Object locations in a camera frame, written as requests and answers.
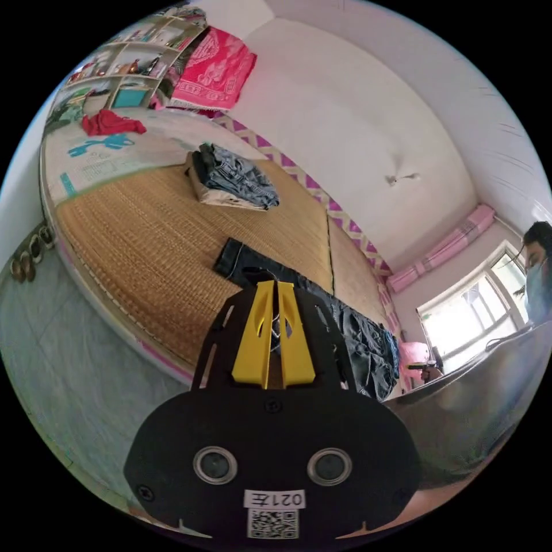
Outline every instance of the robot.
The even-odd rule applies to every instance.
[[[190,391],[144,421],[124,475],[150,516],[203,535],[197,547],[343,548],[403,511],[419,456],[399,418],[357,393],[326,306],[254,280],[215,318]]]

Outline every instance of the window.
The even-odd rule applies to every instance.
[[[514,292],[525,285],[525,275],[521,267],[513,260],[514,257],[505,253],[492,267],[493,274],[502,282],[508,294],[514,300],[523,321],[529,320],[525,308],[524,297],[515,297]]]
[[[464,287],[419,312],[430,345],[437,347],[446,374],[481,353],[493,339],[521,329],[528,320],[523,298],[514,292],[524,271],[506,246]]]

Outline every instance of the dark hair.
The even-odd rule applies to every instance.
[[[523,249],[537,242],[546,253],[546,280],[545,280],[545,301],[547,307],[552,308],[552,225],[546,221],[538,221],[523,235],[523,245],[516,258],[522,253]],[[515,292],[519,296],[525,293],[525,286]]]

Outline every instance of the red cloth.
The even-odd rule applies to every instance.
[[[256,60],[239,38],[211,27],[180,75],[171,107],[232,109]]]
[[[121,132],[137,132],[143,134],[145,126],[135,119],[119,117],[109,109],[101,109],[96,115],[82,118],[82,128],[89,136],[105,136]]]

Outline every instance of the qr code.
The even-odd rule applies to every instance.
[[[249,510],[248,535],[251,539],[298,539],[297,510]]]

